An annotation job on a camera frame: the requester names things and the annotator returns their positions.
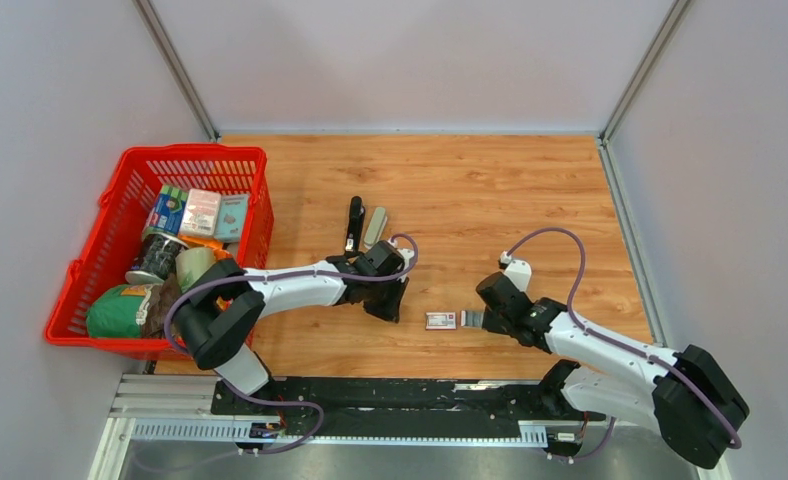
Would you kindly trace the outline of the red white staple box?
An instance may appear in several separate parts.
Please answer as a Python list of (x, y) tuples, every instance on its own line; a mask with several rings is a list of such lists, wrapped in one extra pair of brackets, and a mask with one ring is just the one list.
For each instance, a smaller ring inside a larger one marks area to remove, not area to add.
[(457, 314), (455, 312), (427, 312), (427, 330), (455, 330), (457, 328)]

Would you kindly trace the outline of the black stapler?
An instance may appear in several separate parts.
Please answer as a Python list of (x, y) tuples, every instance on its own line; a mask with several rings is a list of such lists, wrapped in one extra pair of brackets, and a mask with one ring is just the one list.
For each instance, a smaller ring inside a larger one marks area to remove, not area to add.
[(364, 226), (365, 207), (360, 196), (353, 196), (348, 208), (348, 220), (345, 235), (346, 253), (356, 253), (359, 251), (362, 230)]

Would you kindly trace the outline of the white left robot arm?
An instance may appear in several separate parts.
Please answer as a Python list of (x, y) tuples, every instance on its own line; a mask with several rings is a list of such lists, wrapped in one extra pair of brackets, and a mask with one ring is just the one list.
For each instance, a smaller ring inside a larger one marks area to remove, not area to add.
[[(408, 245), (398, 246), (400, 239)], [(248, 344), (257, 322), (306, 307), (360, 304), (367, 314), (396, 323), (418, 253), (410, 236), (395, 234), (366, 252), (301, 267), (260, 270), (221, 260), (170, 307), (165, 335), (199, 369), (215, 371), (249, 413), (264, 414), (274, 405), (276, 389)]]

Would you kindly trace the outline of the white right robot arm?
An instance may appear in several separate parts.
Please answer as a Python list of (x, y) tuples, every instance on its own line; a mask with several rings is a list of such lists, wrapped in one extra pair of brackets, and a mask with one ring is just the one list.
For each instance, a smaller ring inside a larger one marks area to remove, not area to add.
[(531, 300), (505, 273), (482, 280), (482, 329), (560, 356), (544, 376), (543, 410), (602, 413), (661, 436), (696, 467), (715, 468), (738, 449), (750, 409), (716, 359), (690, 344), (682, 351), (630, 339), (584, 319), (565, 304)]

